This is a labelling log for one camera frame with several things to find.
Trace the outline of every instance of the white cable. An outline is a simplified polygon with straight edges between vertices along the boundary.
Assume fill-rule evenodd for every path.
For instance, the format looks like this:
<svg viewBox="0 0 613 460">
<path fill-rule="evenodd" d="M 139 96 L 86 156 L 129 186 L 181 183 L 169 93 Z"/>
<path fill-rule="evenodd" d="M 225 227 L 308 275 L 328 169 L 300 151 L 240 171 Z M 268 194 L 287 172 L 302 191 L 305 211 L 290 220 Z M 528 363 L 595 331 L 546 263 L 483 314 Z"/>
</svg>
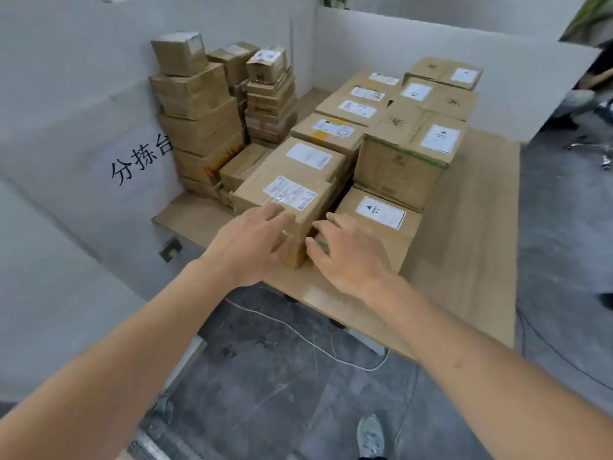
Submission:
<svg viewBox="0 0 613 460">
<path fill-rule="evenodd" d="M 311 342 L 310 340 L 308 340 L 306 337 L 304 337 L 300 332 L 296 331 L 293 327 L 291 327 L 290 325 L 288 325 L 287 323 L 285 323 L 284 321 L 281 321 L 280 319 L 277 318 L 272 318 L 268 315 L 265 315 L 263 313 L 260 313 L 259 311 L 256 310 L 250 310 L 250 309 L 246 309 L 244 307 L 241 307 L 240 305 L 235 304 L 234 302 L 229 301 L 228 299 L 224 299 L 226 302 L 228 302 L 231 305 L 234 305 L 236 308 L 241 309 L 241 310 L 245 310 L 245 311 L 249 311 L 249 313 L 255 313 L 256 315 L 260 315 L 261 317 L 265 317 L 268 319 L 271 319 L 272 321 L 276 321 L 277 323 L 280 323 L 284 326 L 287 326 L 289 329 L 291 329 L 292 331 L 294 331 L 298 337 L 300 337 L 303 341 L 307 342 L 308 344 L 312 345 L 313 347 L 315 347 L 317 350 L 319 350 L 320 352 L 325 353 L 327 356 L 329 356 L 330 358 L 332 358 L 334 361 L 342 363 L 343 365 L 349 365 L 349 366 L 353 366 L 354 368 L 357 368 L 358 370 L 364 370 L 364 371 L 376 371 L 379 368 L 381 368 L 383 366 L 383 364 L 387 361 L 387 358 L 389 357 L 389 349 L 386 349 L 386 355 L 385 358 L 383 359 L 383 361 L 381 363 L 379 363 L 376 367 L 374 368 L 364 368 L 363 366 L 358 366 L 358 365 L 354 365 L 353 363 L 349 363 L 347 361 L 343 361 L 343 360 L 339 360 L 338 358 L 336 358 L 333 355 L 330 355 L 329 353 L 327 353 L 324 349 L 322 349 L 321 347 L 318 347 L 317 345 L 315 345 L 313 342 Z"/>
</svg>

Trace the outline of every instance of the gray floor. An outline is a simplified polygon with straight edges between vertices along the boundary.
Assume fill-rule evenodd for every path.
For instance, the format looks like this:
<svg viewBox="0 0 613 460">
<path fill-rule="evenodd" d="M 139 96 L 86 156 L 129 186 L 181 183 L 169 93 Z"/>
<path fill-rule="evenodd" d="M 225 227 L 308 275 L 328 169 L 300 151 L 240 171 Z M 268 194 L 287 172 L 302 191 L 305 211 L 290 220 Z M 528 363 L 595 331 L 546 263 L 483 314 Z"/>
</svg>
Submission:
<svg viewBox="0 0 613 460">
<path fill-rule="evenodd" d="M 517 306 L 555 349 L 613 387 L 613 311 L 596 298 L 613 291 L 613 172 L 599 168 L 597 153 L 562 150 L 580 134 L 611 132 L 594 116 L 582 122 L 579 132 L 540 134 L 522 152 Z M 326 318 L 268 290 L 242 289 L 232 300 L 290 323 L 340 359 L 380 361 Z M 613 414 L 613 391 L 534 329 L 518 320 L 517 350 Z M 371 412 L 390 459 L 489 458 L 432 379 L 397 355 L 375 372 L 358 370 L 227 303 L 203 337 L 209 345 L 172 396 L 170 424 L 203 458 L 357 458 L 356 423 Z"/>
</svg>

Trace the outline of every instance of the wooden table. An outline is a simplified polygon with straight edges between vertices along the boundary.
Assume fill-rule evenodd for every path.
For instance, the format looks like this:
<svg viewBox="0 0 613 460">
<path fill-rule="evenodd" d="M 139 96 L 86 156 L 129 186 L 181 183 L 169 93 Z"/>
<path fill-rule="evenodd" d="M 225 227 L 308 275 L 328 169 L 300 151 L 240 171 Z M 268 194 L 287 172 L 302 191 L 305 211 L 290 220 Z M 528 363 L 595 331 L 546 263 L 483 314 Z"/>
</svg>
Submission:
<svg viewBox="0 0 613 460">
<path fill-rule="evenodd" d="M 299 103 L 299 119 L 326 92 Z M 471 130 L 431 195 L 400 274 L 467 323 L 512 346 L 517 282 L 519 192 L 517 142 Z M 216 200 L 185 193 L 154 222 L 208 247 L 232 212 Z M 412 358 L 406 344 L 362 302 L 339 293 L 307 262 L 282 268 L 265 283 L 387 348 Z"/>
</svg>

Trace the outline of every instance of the white sneaker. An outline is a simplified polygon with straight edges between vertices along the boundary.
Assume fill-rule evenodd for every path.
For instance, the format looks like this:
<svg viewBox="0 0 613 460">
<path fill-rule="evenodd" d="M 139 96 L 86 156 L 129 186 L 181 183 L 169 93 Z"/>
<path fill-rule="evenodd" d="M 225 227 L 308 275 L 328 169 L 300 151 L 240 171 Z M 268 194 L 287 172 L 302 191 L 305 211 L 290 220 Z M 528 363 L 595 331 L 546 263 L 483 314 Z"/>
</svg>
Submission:
<svg viewBox="0 0 613 460">
<path fill-rule="evenodd" d="M 383 427 L 376 415 L 362 417 L 357 425 L 357 446 L 360 449 L 360 457 L 382 457 L 385 449 Z"/>
</svg>

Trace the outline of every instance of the person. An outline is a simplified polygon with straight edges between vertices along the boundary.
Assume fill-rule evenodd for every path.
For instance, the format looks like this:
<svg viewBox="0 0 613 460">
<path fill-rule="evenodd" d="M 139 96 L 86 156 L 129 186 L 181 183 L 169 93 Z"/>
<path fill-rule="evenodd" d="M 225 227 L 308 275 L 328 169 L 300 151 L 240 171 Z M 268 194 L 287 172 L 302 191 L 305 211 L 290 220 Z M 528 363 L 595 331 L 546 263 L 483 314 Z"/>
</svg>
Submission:
<svg viewBox="0 0 613 460">
<path fill-rule="evenodd" d="M 279 267 L 292 217 L 272 203 L 236 217 L 152 301 L 0 421 L 4 460 L 115 460 L 192 336 L 234 288 Z M 501 343 L 419 294 L 390 268 L 368 228 L 328 213 L 308 255 L 343 293 L 363 301 L 408 345 L 497 459 L 610 458 L 613 420 Z M 383 456 L 380 424 L 360 424 L 360 455 Z"/>
<path fill-rule="evenodd" d="M 602 92 L 613 83 L 613 40 L 600 46 L 602 51 L 596 61 L 574 89 L 566 94 L 543 129 L 577 130 L 579 125 L 572 120 L 571 115 L 595 108 L 596 104 L 603 100 Z"/>
</svg>

